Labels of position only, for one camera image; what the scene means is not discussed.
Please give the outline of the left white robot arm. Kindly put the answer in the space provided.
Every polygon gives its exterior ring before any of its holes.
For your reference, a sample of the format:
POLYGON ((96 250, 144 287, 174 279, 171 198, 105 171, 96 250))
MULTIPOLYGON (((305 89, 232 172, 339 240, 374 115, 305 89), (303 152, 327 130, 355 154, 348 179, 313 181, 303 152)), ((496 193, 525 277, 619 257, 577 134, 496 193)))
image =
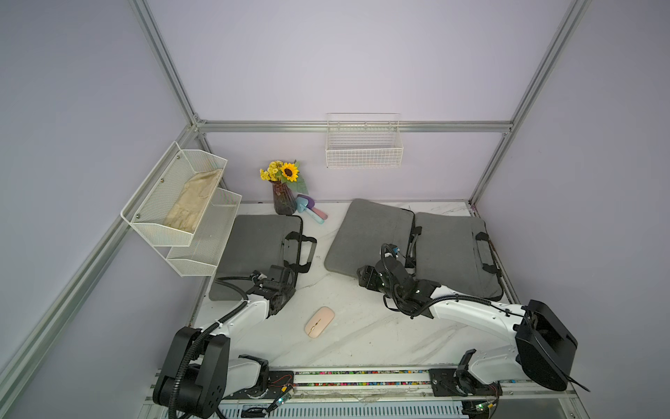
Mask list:
POLYGON ((205 328, 184 326, 174 336, 155 383, 153 403, 170 418, 223 418, 223 398, 241 390, 265 392, 268 361, 230 357, 232 338, 278 314, 296 292, 298 270, 272 265, 248 277, 216 277, 214 286, 240 297, 237 305, 205 328))

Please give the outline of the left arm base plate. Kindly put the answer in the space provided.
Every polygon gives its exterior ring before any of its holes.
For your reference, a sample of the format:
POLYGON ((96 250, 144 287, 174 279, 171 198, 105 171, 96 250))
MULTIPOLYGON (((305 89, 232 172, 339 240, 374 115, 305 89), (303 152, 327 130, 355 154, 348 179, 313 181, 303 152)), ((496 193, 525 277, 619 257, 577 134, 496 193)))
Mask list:
POLYGON ((250 389, 246 389, 244 394, 249 399, 268 399, 275 398, 282 391, 282 388, 293 384, 295 373, 289 370, 268 370, 262 372, 256 384, 250 389))

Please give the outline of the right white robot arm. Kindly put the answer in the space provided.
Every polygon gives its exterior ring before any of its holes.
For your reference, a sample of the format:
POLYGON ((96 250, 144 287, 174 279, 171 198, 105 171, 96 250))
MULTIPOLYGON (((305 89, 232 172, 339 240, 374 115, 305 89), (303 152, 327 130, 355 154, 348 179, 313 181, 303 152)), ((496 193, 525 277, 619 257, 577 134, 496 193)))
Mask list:
POLYGON ((474 396, 481 389, 498 390, 503 381, 532 381, 562 392, 576 381, 571 376, 578 342, 548 305, 531 300, 504 304, 459 293, 435 281, 417 279, 390 253, 376 265, 357 270, 359 286, 381 293, 385 306, 410 319, 445 319, 471 326, 502 341, 483 352, 469 349, 448 379, 451 391, 474 396))

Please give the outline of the grey laptop bag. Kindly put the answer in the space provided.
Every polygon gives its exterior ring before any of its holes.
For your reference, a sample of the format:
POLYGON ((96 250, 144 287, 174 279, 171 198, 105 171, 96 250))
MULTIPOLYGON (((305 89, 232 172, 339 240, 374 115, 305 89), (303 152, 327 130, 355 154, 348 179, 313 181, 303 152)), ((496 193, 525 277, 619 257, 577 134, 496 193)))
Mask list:
POLYGON ((422 229, 414 245, 418 279, 492 301, 504 296, 483 220, 418 213, 415 221, 422 229))
POLYGON ((298 275, 311 268, 317 243, 315 237, 304 234, 299 216, 238 216, 209 288, 209 299, 237 298, 239 294, 229 285, 247 293, 253 286, 251 274, 267 274, 272 265, 291 267, 298 282, 298 275))
POLYGON ((349 205, 324 267, 354 278, 359 268, 380 261, 382 244, 394 244, 407 252, 414 228, 413 211, 357 198, 349 205))

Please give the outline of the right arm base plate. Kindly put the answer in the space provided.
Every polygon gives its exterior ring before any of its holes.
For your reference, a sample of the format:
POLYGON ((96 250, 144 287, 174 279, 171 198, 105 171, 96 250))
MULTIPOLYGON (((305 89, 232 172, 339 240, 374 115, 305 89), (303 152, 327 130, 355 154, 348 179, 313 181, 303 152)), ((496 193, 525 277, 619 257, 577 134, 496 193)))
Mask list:
POLYGON ((482 384, 469 372, 457 368, 432 368, 429 370, 429 382, 436 397, 497 397, 502 393, 499 383, 482 384))

